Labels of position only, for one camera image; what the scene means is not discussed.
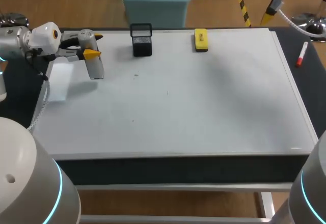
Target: wooden floor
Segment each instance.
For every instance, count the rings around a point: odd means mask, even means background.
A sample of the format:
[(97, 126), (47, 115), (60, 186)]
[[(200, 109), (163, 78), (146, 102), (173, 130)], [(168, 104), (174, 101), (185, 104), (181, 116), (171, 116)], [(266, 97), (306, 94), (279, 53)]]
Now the wooden floor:
[[(259, 26), (270, 0), (244, 0), (253, 26)], [(321, 0), (284, 0), (288, 16), (315, 12)], [(0, 0), (2, 12), (25, 14), (31, 27), (53, 21), (59, 27), (128, 27), (121, 0)], [(245, 27), (238, 0), (192, 0), (187, 27)], [(286, 26), (276, 16), (269, 26)], [(326, 66), (326, 44), (314, 46)], [(83, 214), (259, 217), (253, 193), (80, 191)], [(278, 208), (287, 193), (274, 193)]]

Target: black tabletop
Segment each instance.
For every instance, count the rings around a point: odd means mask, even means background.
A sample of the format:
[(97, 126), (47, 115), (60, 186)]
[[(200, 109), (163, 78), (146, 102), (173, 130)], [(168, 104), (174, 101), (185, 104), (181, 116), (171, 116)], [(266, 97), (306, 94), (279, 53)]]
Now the black tabletop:
[[(296, 68), (298, 54), (303, 43), (309, 41), (309, 38), (289, 27), (276, 27), (270, 30), (277, 33), (309, 117), (317, 136), (320, 137), (326, 130), (325, 68), (311, 43), (302, 67)], [(47, 63), (39, 61), (37, 66), (45, 72)], [(24, 60), (9, 61), (4, 79), (7, 99), (0, 103), (0, 117), (15, 120), (28, 127), (39, 97), (42, 79)], [(58, 164), (75, 185), (280, 183), (294, 181), (307, 157), (307, 155), (167, 157), (64, 160)]]

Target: black cable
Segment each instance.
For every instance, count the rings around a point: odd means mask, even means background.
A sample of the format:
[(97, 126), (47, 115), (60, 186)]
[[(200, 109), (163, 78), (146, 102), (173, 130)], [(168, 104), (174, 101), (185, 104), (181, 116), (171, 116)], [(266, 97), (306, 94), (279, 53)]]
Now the black cable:
[(40, 75), (42, 77), (43, 80), (49, 80), (49, 78), (43, 74), (41, 71), (39, 71), (35, 66), (34, 66), (34, 58), (39, 54), (39, 50), (36, 49), (32, 49), (29, 50), (25, 53), (25, 60), (28, 63), (28, 65), (31, 67), (32, 70), (34, 70), (36, 72), (37, 75)]

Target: red marker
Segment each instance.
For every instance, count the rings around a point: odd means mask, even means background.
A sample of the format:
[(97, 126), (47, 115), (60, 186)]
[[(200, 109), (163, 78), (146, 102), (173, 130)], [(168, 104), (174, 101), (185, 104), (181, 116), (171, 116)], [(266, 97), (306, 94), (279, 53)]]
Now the red marker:
[(304, 42), (304, 45), (303, 45), (303, 47), (301, 49), (299, 58), (298, 58), (295, 66), (300, 67), (302, 65), (302, 60), (304, 59), (307, 47), (308, 47), (308, 42)]

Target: whiteboard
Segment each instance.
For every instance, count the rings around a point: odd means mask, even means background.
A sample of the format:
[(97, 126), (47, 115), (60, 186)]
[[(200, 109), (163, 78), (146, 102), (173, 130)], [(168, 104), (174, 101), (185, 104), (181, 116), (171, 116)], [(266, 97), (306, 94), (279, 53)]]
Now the whiteboard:
[(56, 59), (33, 132), (54, 159), (308, 154), (317, 142), (276, 34), (154, 31), (134, 58), (130, 32), (100, 32), (104, 79)]

